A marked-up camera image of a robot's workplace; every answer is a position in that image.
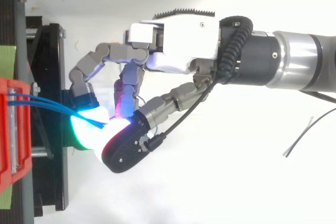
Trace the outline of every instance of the green light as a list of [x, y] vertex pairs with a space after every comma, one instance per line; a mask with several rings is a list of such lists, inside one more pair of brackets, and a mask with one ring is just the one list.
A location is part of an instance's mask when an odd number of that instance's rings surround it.
[[[99, 122], [109, 122], [109, 113], [107, 109], [101, 106], [78, 113]], [[97, 137], [100, 135], [101, 129], [75, 116], [71, 116], [71, 124], [78, 142], [86, 149], [93, 149], [96, 146]]]

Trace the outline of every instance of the red container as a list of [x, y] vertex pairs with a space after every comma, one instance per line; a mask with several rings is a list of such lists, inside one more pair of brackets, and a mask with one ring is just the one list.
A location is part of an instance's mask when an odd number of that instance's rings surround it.
[[[8, 118], [8, 89], [14, 88], [16, 93], [29, 94], [29, 85], [17, 81], [0, 78], [0, 193], [10, 184], [16, 182], [32, 168], [32, 149], [30, 138], [30, 107], [16, 107], [17, 125], [17, 166], [12, 174], [11, 149]], [[16, 100], [27, 101], [26, 97], [15, 97]]]

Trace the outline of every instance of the white backdrop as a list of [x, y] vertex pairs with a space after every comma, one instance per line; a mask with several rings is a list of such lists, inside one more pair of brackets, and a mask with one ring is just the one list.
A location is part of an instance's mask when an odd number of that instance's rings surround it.
[[[131, 23], [177, 7], [213, 10], [220, 18], [245, 15], [255, 30], [336, 31], [334, 0], [28, 0], [26, 14], [66, 29], [68, 72], [100, 42], [122, 41]], [[118, 75], [118, 66], [109, 65], [93, 80], [111, 114]], [[140, 95], [149, 100], [191, 79], [146, 73]], [[91, 151], [69, 148], [69, 206], [64, 212], [46, 207], [35, 221], [335, 223], [336, 115], [318, 123], [290, 158], [282, 156], [311, 116], [331, 108], [296, 91], [217, 86], [160, 148], [126, 173], [110, 172]]]

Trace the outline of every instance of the black metal frame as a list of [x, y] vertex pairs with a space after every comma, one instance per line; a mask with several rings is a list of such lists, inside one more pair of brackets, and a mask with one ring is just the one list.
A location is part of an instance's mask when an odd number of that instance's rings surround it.
[[[0, 0], [0, 45], [16, 46], [14, 78], [28, 83], [24, 0]], [[13, 184], [10, 210], [0, 210], [1, 224], [33, 224], [31, 171]]]
[[[26, 17], [26, 23], [36, 22]], [[40, 97], [66, 104], [64, 49], [59, 24], [38, 26], [33, 40], [27, 40], [28, 61]], [[32, 147], [44, 146], [48, 157], [33, 157], [34, 215], [43, 215], [42, 206], [55, 205], [56, 211], [68, 206], [68, 160], [64, 124], [68, 116], [43, 109], [32, 109]]]

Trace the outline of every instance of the robotic hand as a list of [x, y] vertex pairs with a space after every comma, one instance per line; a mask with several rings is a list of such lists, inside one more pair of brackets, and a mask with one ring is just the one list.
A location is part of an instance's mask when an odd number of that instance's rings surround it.
[[[120, 80], [114, 84], [114, 100], [116, 118], [128, 118], [130, 123], [108, 137], [101, 154], [113, 172], [121, 173], [155, 150], [217, 83], [336, 91], [335, 40], [283, 31], [253, 31], [251, 20], [245, 17], [218, 21], [211, 12], [176, 9], [132, 24], [124, 44], [102, 43], [83, 57], [69, 74], [72, 101], [79, 111], [98, 107], [88, 81], [106, 61], [126, 63]], [[144, 70], [193, 73], [193, 82], [138, 108]], [[166, 132], [147, 137], [147, 132], [169, 114], [186, 109]]]

